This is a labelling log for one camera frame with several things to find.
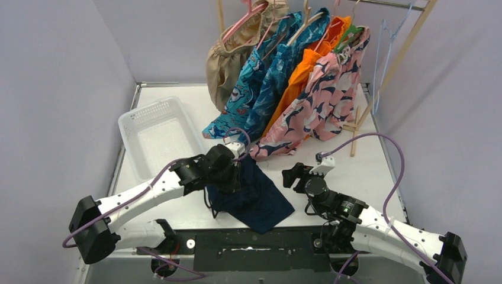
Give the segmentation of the navy blue shorts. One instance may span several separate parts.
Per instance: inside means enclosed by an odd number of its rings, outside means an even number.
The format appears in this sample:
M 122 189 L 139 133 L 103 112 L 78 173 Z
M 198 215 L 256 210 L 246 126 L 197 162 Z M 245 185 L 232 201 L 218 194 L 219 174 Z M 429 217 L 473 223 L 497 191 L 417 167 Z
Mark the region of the navy blue shorts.
M 264 234 L 294 213 L 292 204 L 252 158 L 240 161 L 239 181 L 241 189 L 234 193 L 207 186 L 209 206 L 215 215 L 226 212 L 254 232 Z

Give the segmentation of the white perforated plastic basket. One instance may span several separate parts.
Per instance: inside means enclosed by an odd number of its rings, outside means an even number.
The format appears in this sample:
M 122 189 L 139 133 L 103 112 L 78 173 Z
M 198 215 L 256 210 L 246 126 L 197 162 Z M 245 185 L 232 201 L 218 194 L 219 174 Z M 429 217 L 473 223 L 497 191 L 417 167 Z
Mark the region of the white perforated plastic basket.
M 195 125 L 174 96 L 126 112 L 118 126 L 133 173 L 141 182 L 154 178 L 173 160 L 205 153 Z

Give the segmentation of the light blue wire hanger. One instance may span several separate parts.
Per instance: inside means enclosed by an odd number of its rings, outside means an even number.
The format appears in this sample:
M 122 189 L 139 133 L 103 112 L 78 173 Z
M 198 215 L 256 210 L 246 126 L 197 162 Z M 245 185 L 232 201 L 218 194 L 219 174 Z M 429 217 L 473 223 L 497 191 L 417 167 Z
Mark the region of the light blue wire hanger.
M 407 8 L 407 13 L 396 29 L 394 30 L 390 29 L 386 19 L 383 19 L 381 21 L 381 25 L 378 31 L 374 75 L 372 79 L 372 89 L 371 89 L 372 115 L 375 115 L 378 112 L 382 87 L 384 83 L 384 77 L 387 74 L 387 69 L 395 39 L 397 38 L 398 33 L 400 32 L 407 18 L 411 14 L 411 11 L 413 9 L 413 4 L 409 3 L 406 6 L 406 8 Z

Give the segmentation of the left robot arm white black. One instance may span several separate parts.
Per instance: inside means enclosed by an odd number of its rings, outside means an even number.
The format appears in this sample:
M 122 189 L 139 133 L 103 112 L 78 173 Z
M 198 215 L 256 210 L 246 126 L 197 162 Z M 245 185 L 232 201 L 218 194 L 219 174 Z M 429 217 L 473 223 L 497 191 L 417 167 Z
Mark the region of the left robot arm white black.
M 86 264 L 94 264 L 121 249 L 145 247 L 169 253 L 177 244 L 176 234 L 165 219 L 135 222 L 139 215 L 172 199 L 216 186 L 225 193 L 241 188 L 240 163 L 246 147 L 243 143 L 218 144 L 206 154 L 176 159 L 168 163 L 152 180 L 122 193 L 95 200 L 82 198 L 69 224 L 69 236 L 62 246 L 74 240 Z

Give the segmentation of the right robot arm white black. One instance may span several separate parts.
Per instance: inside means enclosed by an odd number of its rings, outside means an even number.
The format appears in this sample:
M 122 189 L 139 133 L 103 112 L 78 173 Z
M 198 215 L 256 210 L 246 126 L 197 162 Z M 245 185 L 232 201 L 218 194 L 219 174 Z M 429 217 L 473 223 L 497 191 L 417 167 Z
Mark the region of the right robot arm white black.
M 324 244 L 346 253 L 351 249 L 401 263 L 425 276 L 429 283 L 461 283 L 467 254 L 460 236 L 412 227 L 366 202 L 328 188 L 324 166 L 296 163 L 282 171 L 283 186 L 304 194 L 313 215 L 326 220 L 330 232 Z

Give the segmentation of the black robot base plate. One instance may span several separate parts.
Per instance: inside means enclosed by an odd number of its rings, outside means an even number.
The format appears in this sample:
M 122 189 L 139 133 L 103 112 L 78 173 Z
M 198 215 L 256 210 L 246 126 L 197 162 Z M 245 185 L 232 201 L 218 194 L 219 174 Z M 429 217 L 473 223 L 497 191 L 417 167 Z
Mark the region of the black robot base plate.
M 351 254 L 350 245 L 329 240 L 324 226 L 280 227 L 258 234 L 247 228 L 218 230 L 176 230 L 166 244 L 155 248 L 160 254 L 194 258 L 200 272 L 275 272 L 312 270 L 328 272 L 328 256 Z

